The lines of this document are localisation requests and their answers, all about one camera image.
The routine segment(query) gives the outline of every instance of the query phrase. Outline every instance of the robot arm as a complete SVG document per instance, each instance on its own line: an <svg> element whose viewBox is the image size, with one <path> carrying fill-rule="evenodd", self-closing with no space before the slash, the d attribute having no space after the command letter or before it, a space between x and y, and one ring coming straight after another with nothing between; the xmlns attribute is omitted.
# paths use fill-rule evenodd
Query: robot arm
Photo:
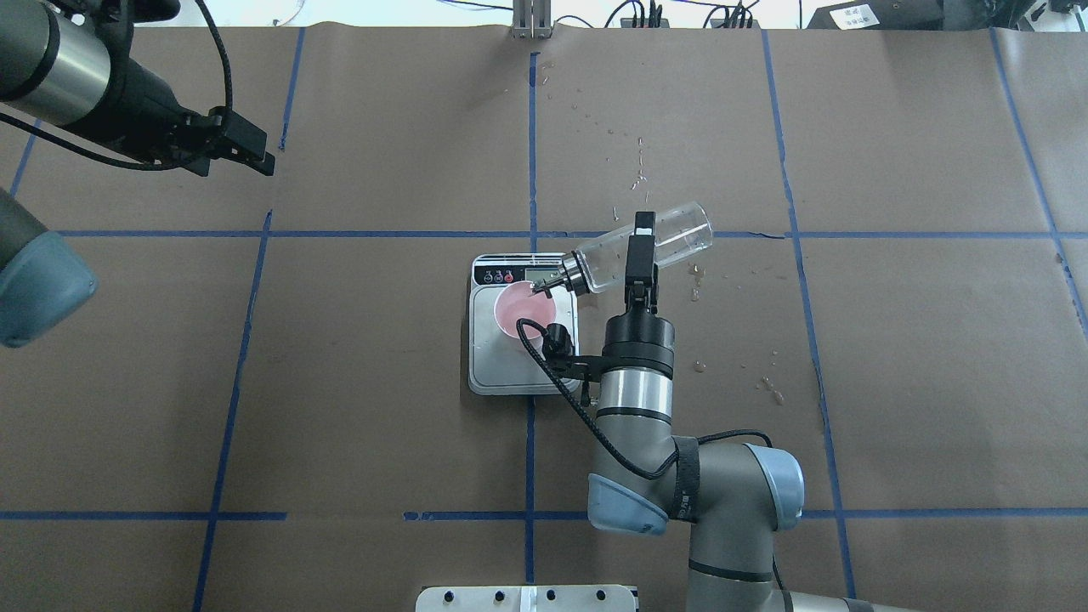
<svg viewBox="0 0 1088 612"><path fill-rule="evenodd" d="M601 384L590 522L642 535L664 534L670 518L691 523L688 612L899 610L775 589L774 534L801 517L801 466L778 449L710 443L749 431L672 434L676 334L657 317L654 257L654 213L639 212L627 252L627 311L608 321L601 356L573 355L567 330L547 328L544 358L553 374Z"/></svg>
<svg viewBox="0 0 1088 612"><path fill-rule="evenodd" d="M272 175L267 134L234 112L225 50L197 3L224 64L226 102L208 115L178 105L164 81L128 57L134 24L173 19L178 0L52 0L57 11L38 0L0 0L0 101L139 163L83 150L10 115L0 121L120 168L207 176L211 160L223 158ZM60 234L0 189L0 344L29 343L97 286Z"/></svg>

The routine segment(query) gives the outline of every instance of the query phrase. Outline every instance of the pink bowl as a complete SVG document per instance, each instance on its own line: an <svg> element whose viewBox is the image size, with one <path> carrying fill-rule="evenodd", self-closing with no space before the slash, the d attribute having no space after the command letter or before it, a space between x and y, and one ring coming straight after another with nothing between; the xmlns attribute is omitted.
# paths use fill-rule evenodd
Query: pink bowl
<svg viewBox="0 0 1088 612"><path fill-rule="evenodd" d="M511 283L495 301L495 322L510 338L518 338L518 319L532 319L544 327L555 322L555 302L543 293L533 294L532 286L529 281ZM539 331L526 326L526 338L540 336Z"/></svg>

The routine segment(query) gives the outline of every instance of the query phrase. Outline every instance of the clear bottle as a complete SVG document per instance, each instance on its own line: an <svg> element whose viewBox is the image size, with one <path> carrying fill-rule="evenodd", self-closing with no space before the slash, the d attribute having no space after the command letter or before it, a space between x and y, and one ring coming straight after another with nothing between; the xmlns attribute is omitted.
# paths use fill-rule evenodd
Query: clear bottle
<svg viewBox="0 0 1088 612"><path fill-rule="evenodd" d="M632 223L579 245L564 257L560 269L537 281L533 291L564 285L568 291L582 295L622 285L628 236L633 232ZM697 201L691 201L656 216L654 242L657 266L666 268L709 247L714 243L714 230L706 210Z"/></svg>

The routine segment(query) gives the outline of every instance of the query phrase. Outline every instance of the light blue cap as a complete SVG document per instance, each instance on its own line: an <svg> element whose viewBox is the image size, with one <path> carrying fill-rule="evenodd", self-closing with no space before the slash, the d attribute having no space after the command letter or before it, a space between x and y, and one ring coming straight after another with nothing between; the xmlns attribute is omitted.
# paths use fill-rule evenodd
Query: light blue cap
<svg viewBox="0 0 1088 612"><path fill-rule="evenodd" d="M90 299L98 278L57 232L30 241L0 270L0 344L17 348Z"/></svg>
<svg viewBox="0 0 1088 612"><path fill-rule="evenodd" d="M660 536L669 515L631 489L590 474L590 523L602 531Z"/></svg>
<svg viewBox="0 0 1088 612"><path fill-rule="evenodd" d="M776 531L786 531L798 526L801 511L805 505L805 476L801 473L801 464L793 455L781 449L768 449L744 444L755 455L763 468L763 475L770 487L770 495L775 500L775 511L778 515Z"/></svg>

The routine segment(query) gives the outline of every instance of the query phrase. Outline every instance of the digital scale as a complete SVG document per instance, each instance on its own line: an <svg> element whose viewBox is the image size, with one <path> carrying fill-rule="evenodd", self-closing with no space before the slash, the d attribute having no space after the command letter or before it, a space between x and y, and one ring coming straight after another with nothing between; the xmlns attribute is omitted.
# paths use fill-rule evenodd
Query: digital scale
<svg viewBox="0 0 1088 612"><path fill-rule="evenodd" d="M495 301L510 283L543 279L559 267L562 253L481 255L469 271L469 389L480 395L545 395L558 393L521 341L495 322ZM555 322L570 331L578 351L578 297L565 289L552 290ZM534 342L540 348L540 340ZM567 381L573 391L578 380Z"/></svg>

